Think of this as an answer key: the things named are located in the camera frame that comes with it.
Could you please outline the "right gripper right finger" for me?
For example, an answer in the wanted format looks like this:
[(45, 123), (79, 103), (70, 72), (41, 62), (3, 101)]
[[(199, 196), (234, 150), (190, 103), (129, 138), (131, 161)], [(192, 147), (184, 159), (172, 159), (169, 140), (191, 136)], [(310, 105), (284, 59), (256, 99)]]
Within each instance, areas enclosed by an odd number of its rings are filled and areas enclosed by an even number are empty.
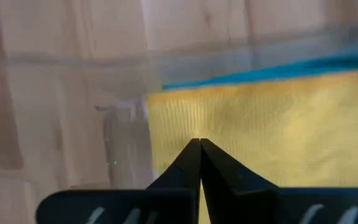
[(201, 180), (211, 224), (272, 224), (278, 187), (209, 139), (202, 139), (201, 147)]

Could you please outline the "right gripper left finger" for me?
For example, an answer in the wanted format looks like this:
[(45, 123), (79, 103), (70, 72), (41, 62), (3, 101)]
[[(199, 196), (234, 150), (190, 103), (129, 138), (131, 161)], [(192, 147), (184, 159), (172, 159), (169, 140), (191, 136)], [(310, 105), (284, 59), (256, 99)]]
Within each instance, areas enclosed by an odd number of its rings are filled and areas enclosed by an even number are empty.
[(166, 171), (147, 189), (186, 189), (192, 193), (191, 224), (198, 224), (201, 183), (201, 140), (191, 139)]

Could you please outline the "yellow microfiber towel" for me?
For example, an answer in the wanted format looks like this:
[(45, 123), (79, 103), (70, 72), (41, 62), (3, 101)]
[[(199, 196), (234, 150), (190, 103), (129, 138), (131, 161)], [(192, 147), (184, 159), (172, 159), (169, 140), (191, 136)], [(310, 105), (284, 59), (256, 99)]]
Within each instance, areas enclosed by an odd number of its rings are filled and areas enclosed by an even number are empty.
[(281, 187), (358, 187), (358, 70), (147, 98), (153, 167), (207, 138)]

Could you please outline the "teal microfiber towel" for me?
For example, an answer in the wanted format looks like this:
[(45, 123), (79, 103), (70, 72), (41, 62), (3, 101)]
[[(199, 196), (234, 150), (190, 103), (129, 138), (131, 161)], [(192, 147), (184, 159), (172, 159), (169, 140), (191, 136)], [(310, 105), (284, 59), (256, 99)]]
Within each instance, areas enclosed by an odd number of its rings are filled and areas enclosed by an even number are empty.
[(255, 68), (200, 81), (164, 85), (164, 90), (286, 80), (358, 70), (358, 30), (324, 34), (310, 44), (269, 44), (250, 59)]

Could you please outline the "clear plastic bin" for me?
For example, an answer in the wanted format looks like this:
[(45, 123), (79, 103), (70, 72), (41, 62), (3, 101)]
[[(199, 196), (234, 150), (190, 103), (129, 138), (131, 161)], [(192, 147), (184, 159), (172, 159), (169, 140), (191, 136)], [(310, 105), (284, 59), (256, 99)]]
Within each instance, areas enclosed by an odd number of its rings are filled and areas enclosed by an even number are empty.
[(269, 44), (310, 44), (332, 30), (257, 42), (152, 52), (122, 60), (80, 60), (40, 54), (0, 58), (0, 178), (32, 184), (92, 182), (107, 130), (147, 140), (148, 93), (254, 69), (250, 56)]

